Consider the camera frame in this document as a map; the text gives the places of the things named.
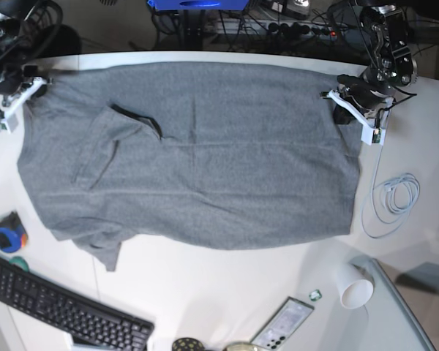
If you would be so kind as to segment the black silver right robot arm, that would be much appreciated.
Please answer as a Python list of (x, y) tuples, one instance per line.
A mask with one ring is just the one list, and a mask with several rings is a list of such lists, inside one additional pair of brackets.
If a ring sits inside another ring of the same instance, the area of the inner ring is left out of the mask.
[(63, 22), (54, 1), (0, 1), (0, 97), (10, 107), (47, 84), (32, 62), (55, 40)]

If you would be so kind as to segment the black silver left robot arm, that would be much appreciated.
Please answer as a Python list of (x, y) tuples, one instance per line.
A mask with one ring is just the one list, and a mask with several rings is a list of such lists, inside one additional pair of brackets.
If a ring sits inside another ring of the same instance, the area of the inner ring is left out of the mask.
[(338, 88), (334, 91), (344, 102), (334, 109), (336, 124), (348, 124), (356, 116), (353, 107), (361, 114), (360, 123), (380, 128), (383, 113), (390, 110), (382, 107), (386, 98), (396, 92), (413, 97), (414, 93), (403, 91), (416, 80), (416, 62), (408, 46), (408, 34), (403, 11), (394, 1), (338, 1), (326, 10), (326, 16), (339, 41), (350, 44), (341, 35), (335, 20), (335, 12), (361, 9), (355, 14), (356, 28), (364, 45), (360, 52), (369, 59), (368, 67), (359, 76), (339, 75)]

